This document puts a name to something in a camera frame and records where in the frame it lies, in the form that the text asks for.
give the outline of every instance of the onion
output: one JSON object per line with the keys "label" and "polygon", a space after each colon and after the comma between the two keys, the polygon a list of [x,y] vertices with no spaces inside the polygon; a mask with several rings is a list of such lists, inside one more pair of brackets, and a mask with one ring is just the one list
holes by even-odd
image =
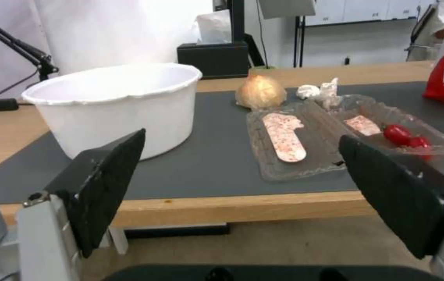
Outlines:
{"label": "onion", "polygon": [[236,104],[252,110],[279,107],[286,100],[286,90],[273,78],[250,75],[236,91]]}

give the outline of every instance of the red pattern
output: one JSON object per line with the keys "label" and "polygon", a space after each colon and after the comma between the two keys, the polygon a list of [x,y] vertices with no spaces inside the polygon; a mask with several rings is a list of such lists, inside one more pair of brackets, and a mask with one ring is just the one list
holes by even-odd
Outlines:
{"label": "red pattern", "polygon": [[427,89],[423,96],[444,103],[444,56],[436,64],[432,73],[430,73]]}

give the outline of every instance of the white plastic bowl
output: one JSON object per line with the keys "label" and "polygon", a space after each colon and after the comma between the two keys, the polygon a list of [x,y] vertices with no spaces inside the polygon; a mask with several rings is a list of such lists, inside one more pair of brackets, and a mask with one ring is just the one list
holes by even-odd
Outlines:
{"label": "white plastic bowl", "polygon": [[183,64],[128,64],[60,76],[24,91],[69,158],[146,128],[142,159],[192,131],[201,72]]}

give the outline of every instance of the bowl rim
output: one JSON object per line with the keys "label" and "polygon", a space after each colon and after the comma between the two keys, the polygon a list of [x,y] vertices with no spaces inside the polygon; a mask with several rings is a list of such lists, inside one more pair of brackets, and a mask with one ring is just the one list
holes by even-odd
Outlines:
{"label": "bowl rim", "polygon": [[[95,99],[72,99],[72,100],[47,100],[45,98],[35,98],[34,96],[31,96],[33,93],[37,92],[38,90],[49,87],[53,84],[56,84],[61,81],[70,80],[70,79],[77,79],[79,76],[87,76],[92,75],[92,73],[97,73],[100,71],[109,71],[111,69],[120,69],[120,68],[151,68],[151,67],[157,67],[157,68],[177,68],[177,69],[186,69],[189,71],[192,71],[192,77],[188,80],[185,80],[183,82],[169,85],[167,87],[160,87],[158,89],[155,89],[154,91],[149,91],[146,93],[140,93],[137,95],[134,94],[125,94],[123,96],[113,96],[113,97],[107,97],[107,98],[99,98],[98,100]],[[157,96],[158,94],[168,94],[174,91],[178,91],[179,89],[182,89],[184,87],[189,86],[190,84],[197,82],[202,77],[201,71],[199,69],[195,68],[194,66],[190,66],[187,64],[176,64],[174,62],[167,62],[167,63],[151,63],[151,64],[122,64],[120,66],[106,66],[102,68],[93,68],[86,71],[78,71],[75,73],[70,73],[67,75],[61,75],[55,78],[51,78],[45,81],[42,81],[36,85],[33,85],[29,87],[28,89],[24,90],[24,92],[21,94],[22,98],[34,105],[92,105],[97,103],[109,103],[112,101],[120,101],[124,100],[126,98],[147,98],[149,96]]]}

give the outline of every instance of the black base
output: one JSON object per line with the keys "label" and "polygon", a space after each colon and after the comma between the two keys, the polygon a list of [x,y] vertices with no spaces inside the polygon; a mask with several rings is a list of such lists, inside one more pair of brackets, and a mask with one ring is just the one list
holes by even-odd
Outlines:
{"label": "black base", "polygon": [[177,48],[179,64],[195,66],[202,79],[248,76],[248,46],[245,42],[227,44],[182,44]]}
{"label": "black base", "polygon": [[141,265],[105,281],[442,281],[408,267]]}

